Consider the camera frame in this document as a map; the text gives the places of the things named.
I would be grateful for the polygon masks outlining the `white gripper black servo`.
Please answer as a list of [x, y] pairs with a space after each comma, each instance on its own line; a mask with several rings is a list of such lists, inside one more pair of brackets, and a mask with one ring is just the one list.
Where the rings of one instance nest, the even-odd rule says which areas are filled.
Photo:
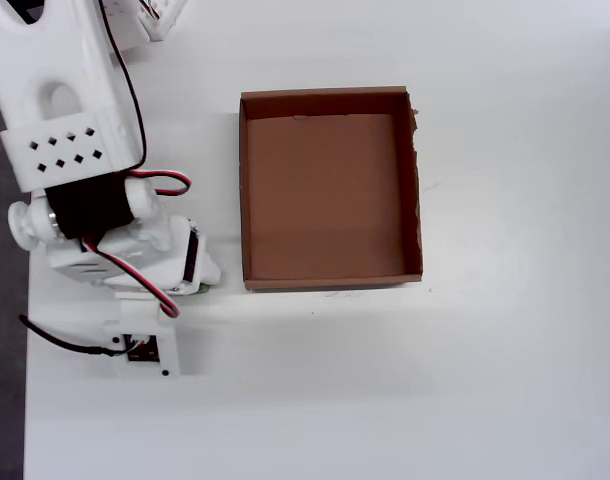
[[[98, 249], [136, 268], [149, 282], [170, 295], [193, 295], [204, 285], [218, 285], [221, 269], [206, 250], [206, 235], [194, 222], [180, 216], [168, 217], [167, 250], [143, 240], [143, 225], [132, 224], [106, 233]], [[49, 266], [81, 283], [106, 286], [117, 291], [136, 291], [141, 285], [104, 257], [88, 250], [79, 240], [54, 242], [46, 246]]]

